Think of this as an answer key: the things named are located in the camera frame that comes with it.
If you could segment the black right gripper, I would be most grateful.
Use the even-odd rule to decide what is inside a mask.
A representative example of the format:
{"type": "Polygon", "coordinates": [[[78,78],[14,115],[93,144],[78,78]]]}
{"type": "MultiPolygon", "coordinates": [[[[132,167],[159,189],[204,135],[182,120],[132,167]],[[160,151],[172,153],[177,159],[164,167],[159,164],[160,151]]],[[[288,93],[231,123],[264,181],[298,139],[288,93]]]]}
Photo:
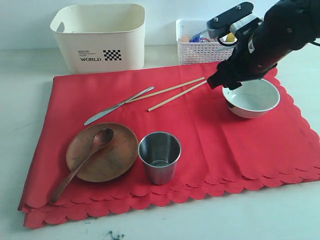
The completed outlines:
{"type": "Polygon", "coordinates": [[[244,37],[230,58],[220,62],[207,79],[210,88],[235,90],[242,86],[241,82],[263,78],[278,64],[277,37],[272,32],[253,32],[244,37]]]}

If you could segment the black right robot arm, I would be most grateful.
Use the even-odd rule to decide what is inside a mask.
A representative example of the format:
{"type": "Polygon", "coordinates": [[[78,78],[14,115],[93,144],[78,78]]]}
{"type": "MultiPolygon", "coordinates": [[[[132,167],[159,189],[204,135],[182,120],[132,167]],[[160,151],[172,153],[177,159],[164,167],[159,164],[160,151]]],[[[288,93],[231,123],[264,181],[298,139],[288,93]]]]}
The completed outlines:
{"type": "Polygon", "coordinates": [[[236,42],[231,56],[217,65],[209,86],[235,90],[243,82],[262,79],[278,62],[320,37],[318,0],[280,0],[259,18],[254,5],[242,2],[206,23],[211,37],[232,33],[236,42]]]}

